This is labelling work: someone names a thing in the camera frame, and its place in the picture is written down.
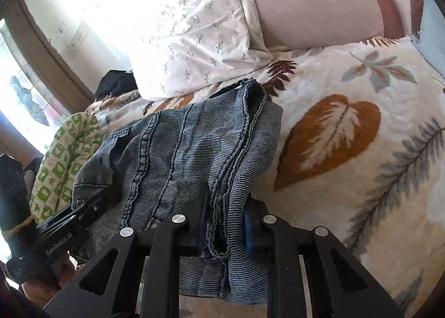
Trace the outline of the person's left hand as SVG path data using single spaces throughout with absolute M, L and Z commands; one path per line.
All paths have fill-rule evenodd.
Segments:
M 29 280 L 21 285 L 24 295 L 40 307 L 44 307 L 75 275 L 77 271 L 66 252 L 62 258 L 62 270 L 55 283 L 48 280 Z

